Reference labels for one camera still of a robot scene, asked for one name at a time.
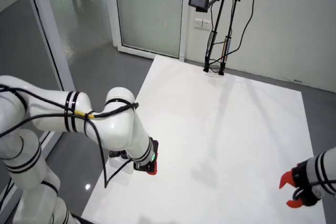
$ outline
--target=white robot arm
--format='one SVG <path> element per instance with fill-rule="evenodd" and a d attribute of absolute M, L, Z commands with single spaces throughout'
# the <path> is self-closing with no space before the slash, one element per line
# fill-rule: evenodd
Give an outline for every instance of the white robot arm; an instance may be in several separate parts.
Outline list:
<path fill-rule="evenodd" d="M 41 156 L 37 136 L 32 131 L 19 130 L 28 111 L 35 118 L 34 126 L 42 131 L 83 132 L 99 144 L 100 150 L 104 147 L 125 151 L 135 169 L 155 174 L 158 143 L 144 130 L 136 107 L 133 94 L 125 88 L 111 89 L 104 110 L 97 113 L 92 111 L 85 93 L 44 90 L 15 77 L 0 76 L 0 159 L 17 187 L 25 190 L 14 223 L 57 223 L 59 212 L 52 206 L 64 210 L 59 220 L 71 219 L 57 197 L 60 182 Z M 107 186 L 105 168 L 103 171 Z M 36 213 L 41 210 L 34 202 L 44 197 L 52 201 L 50 209 L 46 209 L 46 204 L 42 214 Z M 41 215 L 43 220 L 36 219 Z"/>
<path fill-rule="evenodd" d="M 279 188 L 287 183 L 297 188 L 293 199 L 287 201 L 291 208 L 313 206 L 326 194 L 336 195 L 336 147 L 297 164 L 285 172 Z"/>

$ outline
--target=black cable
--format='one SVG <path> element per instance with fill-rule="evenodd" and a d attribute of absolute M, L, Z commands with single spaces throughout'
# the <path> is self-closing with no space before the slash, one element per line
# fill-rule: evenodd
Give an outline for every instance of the black cable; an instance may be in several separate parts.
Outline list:
<path fill-rule="evenodd" d="M 234 52 L 236 52 L 236 51 L 238 51 L 238 50 L 240 49 L 240 46 L 241 46 L 241 44 L 242 44 L 242 42 L 243 42 L 243 37 L 244 37 L 244 33 L 245 33 L 245 31 L 246 31 L 246 28 L 247 28 L 248 24 L 250 23 L 250 21 L 252 20 L 252 17 L 253 17 L 253 12 L 254 12 L 254 2 L 255 2 L 255 0 L 252 1 L 252 13 L 251 13 L 250 19 L 249 19 L 248 22 L 246 23 L 246 26 L 245 26 L 245 28 L 244 28 L 244 30 L 243 30 L 243 33 L 242 33 L 242 35 L 241 35 L 240 43 L 239 43 L 238 48 L 235 49 L 235 50 L 233 50 L 233 51 L 231 51 L 231 52 L 229 52 L 227 55 L 233 54 Z"/>
<path fill-rule="evenodd" d="M 2 90 L 0 90 L 0 92 L 7 92 L 7 91 L 20 91 L 20 92 L 25 92 L 37 99 L 40 99 L 44 102 L 47 102 L 47 103 L 50 103 L 52 105 L 55 105 L 57 107 L 60 107 L 60 108 L 63 108 L 65 110 L 70 110 L 74 113 L 75 110 L 67 107 L 67 106 L 64 106 L 64 105 L 61 105 L 57 102 L 54 102 L 54 101 L 51 101 L 51 100 L 48 100 L 48 99 L 45 99 L 43 97 L 40 97 L 39 95 L 36 95 L 28 90 L 25 90 L 25 89 L 22 89 L 22 88 L 10 88 L 6 85 L 3 85 L 3 84 L 0 84 L 0 87 L 3 88 Z M 108 116 L 112 116 L 112 115 L 116 115 L 118 113 L 121 113 L 125 110 L 128 110 L 129 108 L 137 108 L 139 106 L 138 103 L 133 103 L 133 104 L 128 104 L 126 106 L 122 106 L 122 107 L 119 107 L 113 111 L 110 111 L 110 112 L 106 112 L 106 113 L 101 113 L 101 114 L 97 114 L 95 115 L 95 117 L 97 118 L 105 118 L 105 117 L 108 117 Z M 10 129 L 0 133 L 0 138 L 5 136 L 6 134 L 9 134 L 10 132 L 16 130 L 17 128 L 21 127 L 22 125 L 32 121 L 32 120 L 35 120 L 35 119 L 40 119 L 40 118 L 55 118 L 55 117 L 61 117 L 61 118 L 78 118 L 78 119 L 82 119 L 84 120 L 85 122 L 88 122 L 89 124 L 91 124 L 94 132 L 95 132 L 95 135 L 96 135 L 96 138 L 97 138 L 97 141 L 98 141 L 98 146 L 99 146 L 99 152 L 100 152 L 100 156 L 101 156 L 101 161 L 102 161 L 102 166 L 103 166 L 103 174 L 104 174 L 104 187 L 106 188 L 107 187 L 107 173 L 106 173 L 106 168 L 105 168 L 105 158 L 104 158 L 104 153 L 103 153 L 103 148 L 102 148 L 102 143 L 101 143 L 101 139 L 100 139 L 100 135 L 99 135 L 99 132 L 97 130 L 97 127 L 95 126 L 95 124 L 92 122 L 91 119 L 85 117 L 85 116 L 82 116 L 82 115 L 76 115 L 76 114 L 64 114 L 64 113 L 49 113 L 49 114 L 41 114 L 41 115 L 35 115 L 35 116 L 31 116 L 29 118 L 26 118 L 24 120 L 22 120 L 21 122 L 19 122 L 18 124 L 14 125 L 13 127 L 11 127 Z"/>
<path fill-rule="evenodd" d="M 0 201 L 0 211 L 1 211 L 1 209 L 2 209 L 2 205 L 3 205 L 3 203 L 4 203 L 5 199 L 6 199 L 6 197 L 8 196 L 8 194 L 9 194 L 10 190 L 12 189 L 12 187 L 14 186 L 14 184 L 12 184 L 12 185 L 10 186 L 11 182 L 12 182 L 12 178 L 9 179 L 9 181 L 8 181 L 8 183 L 7 183 L 7 186 L 6 186 L 6 189 L 5 189 L 5 192 L 4 192 L 4 196 L 2 197 L 2 199 L 1 199 L 1 201 Z"/>
<path fill-rule="evenodd" d="M 29 90 L 26 90 L 26 89 L 22 89 L 22 88 L 12 88 L 12 87 L 9 87 L 9 86 L 3 85 L 3 84 L 0 84 L 0 88 L 3 88 L 3 89 L 0 90 L 0 92 L 7 92 L 7 91 L 9 91 L 9 92 L 12 92 L 12 91 L 20 91 L 20 92 L 24 92 L 24 93 L 27 93 L 27 94 L 31 95 L 32 97 L 35 97 L 35 98 L 37 98 L 37 99 L 39 99 L 39 100 L 41 100 L 41 101 L 50 103 L 50 104 L 52 104 L 52 105 L 54 105 L 54 106 L 57 106 L 57 107 L 60 107 L 60 108 L 62 108 L 62 109 L 64 109 L 64 110 L 69 110 L 69 111 L 71 111 L 72 113 L 74 113 L 74 111 L 75 111 L 75 110 L 72 109 L 72 108 L 69 108 L 69 107 L 64 106 L 64 105 L 62 105 L 62 104 L 59 104 L 59 103 L 54 102 L 54 101 L 52 101 L 52 100 L 48 100 L 48 99 L 46 99 L 46 98 L 40 97 L 39 95 L 36 95 L 36 94 L 30 92 Z"/>
<path fill-rule="evenodd" d="M 307 185 L 304 185 L 304 186 L 300 186 L 298 187 L 294 193 L 293 193 L 293 200 L 298 200 L 300 198 L 300 195 L 302 194 L 303 190 L 304 189 L 309 189 L 310 187 L 312 186 L 316 186 L 316 185 L 325 185 L 325 184 L 328 184 L 328 183 L 331 183 L 331 184 L 336 184 L 336 179 L 334 180 L 328 180 L 328 181 L 317 181 L 317 182 L 313 182 L 313 183 L 309 183 Z"/>
<path fill-rule="evenodd" d="M 233 17 L 232 17 L 232 12 L 233 12 L 233 6 L 234 6 L 234 4 L 235 4 L 234 1 L 235 1 L 235 0 L 232 0 L 230 22 L 231 22 L 231 20 L 232 20 L 232 18 L 233 18 Z"/>
<path fill-rule="evenodd" d="M 245 31 L 246 31 L 246 28 L 247 28 L 248 24 L 250 23 L 250 21 L 252 20 L 252 17 L 253 17 L 253 13 L 254 13 L 254 2 L 255 2 L 255 0 L 252 1 L 252 12 L 251 12 L 251 16 L 250 16 L 248 22 L 246 23 L 246 26 L 245 26 L 245 28 L 244 28 L 244 30 L 243 30 L 242 35 L 241 35 L 239 46 L 238 46 L 237 49 L 235 49 L 235 50 L 229 52 L 229 53 L 227 54 L 227 56 L 230 55 L 230 54 L 233 54 L 234 52 L 236 52 L 236 51 L 238 51 L 238 50 L 240 49 L 241 44 L 242 44 L 242 42 L 243 42 L 243 37 L 244 37 L 244 33 L 245 33 Z M 222 44 L 222 43 L 224 43 L 224 42 L 225 42 L 225 41 L 218 42 L 218 43 L 215 43 L 215 44 Z M 213 61 L 214 61 L 214 62 L 210 63 L 210 65 L 211 65 L 211 64 L 214 64 L 214 63 L 216 63 L 216 62 L 219 62 L 221 59 L 222 59 L 222 57 L 218 58 L 217 60 L 215 60 L 215 59 L 210 59 L 210 60 L 213 60 Z"/>
<path fill-rule="evenodd" d="M 212 17 L 212 7 L 213 7 L 213 6 L 210 7 L 210 12 L 211 12 L 211 25 L 212 25 L 212 29 L 211 29 L 211 31 L 214 30 L 214 19 L 213 19 L 213 17 Z"/>
<path fill-rule="evenodd" d="M 111 175 L 111 177 L 109 177 L 109 179 L 107 180 L 107 184 L 110 182 L 110 180 L 116 175 L 116 174 L 118 174 L 118 172 L 120 172 L 128 163 L 130 163 L 132 160 L 131 159 L 129 159 L 129 160 L 127 160 L 125 163 L 123 163 L 122 164 L 122 166 L 120 166 L 119 168 L 118 168 L 118 170 L 116 170 L 112 175 Z"/>

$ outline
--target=glass door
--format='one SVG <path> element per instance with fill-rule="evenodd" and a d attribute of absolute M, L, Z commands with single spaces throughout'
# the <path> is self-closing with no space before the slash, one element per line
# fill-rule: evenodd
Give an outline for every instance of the glass door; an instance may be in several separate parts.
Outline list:
<path fill-rule="evenodd" d="M 113 41 L 119 51 L 184 60 L 188 0 L 111 0 Z"/>
<path fill-rule="evenodd" d="M 53 16 L 47 11 L 42 0 L 0 0 L 0 76 L 15 76 L 44 89 L 74 90 L 59 35 L 53 30 Z M 22 129 L 36 133 L 45 157 L 61 136 L 39 131 L 32 124 Z M 0 200 L 8 182 L 8 171 L 0 161 Z M 2 205 L 0 223 L 5 223 L 21 193 L 15 186 L 11 188 Z"/>

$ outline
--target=white surface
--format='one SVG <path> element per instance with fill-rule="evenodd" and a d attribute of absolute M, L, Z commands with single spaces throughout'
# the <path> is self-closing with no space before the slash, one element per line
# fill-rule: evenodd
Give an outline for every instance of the white surface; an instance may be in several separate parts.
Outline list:
<path fill-rule="evenodd" d="M 188 0 L 180 0 L 180 16 L 178 17 L 179 22 L 175 22 L 173 19 L 173 16 L 176 16 L 176 8 L 178 8 L 178 5 L 176 5 L 176 1 L 178 0 L 161 0 L 158 2 L 158 0 L 130 0 L 135 1 L 135 6 L 140 4 L 140 7 L 145 12 L 140 12 L 137 14 L 137 11 L 139 8 L 135 8 L 133 12 L 126 12 L 126 16 L 130 20 L 135 20 L 136 22 L 131 22 L 133 24 L 133 34 L 129 33 L 129 29 L 123 29 L 123 35 L 124 37 L 132 38 L 133 42 L 129 43 L 130 39 L 128 39 L 128 42 L 124 40 L 125 45 L 123 45 L 121 40 L 121 29 L 120 26 L 123 26 L 125 28 L 129 28 L 129 24 L 126 24 L 125 22 L 120 22 L 119 20 L 119 14 L 118 10 L 127 11 L 129 9 L 129 5 L 125 5 L 119 2 L 119 6 L 117 5 L 117 0 L 108 0 L 109 4 L 109 11 L 110 11 L 110 21 L 111 21 L 111 28 L 112 28 L 112 37 L 113 37 L 113 45 L 117 46 L 118 50 L 121 52 L 127 52 L 129 54 L 138 55 L 141 57 L 151 58 L 154 59 L 157 52 L 160 54 L 167 54 L 172 55 L 173 57 L 179 58 L 180 61 L 184 61 L 185 58 L 185 51 L 186 51 L 186 38 L 187 38 L 187 26 L 188 26 L 188 17 L 189 17 L 189 7 L 188 7 Z M 147 10 L 152 9 L 153 2 L 158 3 L 155 5 L 156 7 L 159 7 L 153 12 L 147 12 Z M 162 9 L 167 10 L 167 8 L 170 10 L 168 13 L 170 13 L 170 16 L 167 16 L 167 12 L 160 14 L 162 12 Z M 176 24 L 178 24 L 178 30 L 179 33 L 174 32 L 176 30 Z M 151 39 L 151 44 L 148 44 L 148 38 L 153 37 L 153 34 L 156 35 L 155 39 Z"/>
<path fill-rule="evenodd" d="M 251 15 L 252 0 L 237 4 L 231 49 L 238 47 Z M 232 0 L 225 0 L 217 42 L 228 32 Z M 219 3 L 213 6 L 214 22 Z M 242 47 L 229 56 L 227 67 L 336 92 L 335 0 L 256 0 Z M 211 19 L 190 7 L 186 59 L 204 62 L 209 31 L 193 27 L 195 18 Z M 223 46 L 214 46 L 219 58 Z"/>
<path fill-rule="evenodd" d="M 137 101 L 157 175 L 100 176 L 83 217 L 100 224 L 325 223 L 286 205 L 281 175 L 313 155 L 300 92 L 156 57 Z M 112 170 L 107 164 L 108 174 Z"/>

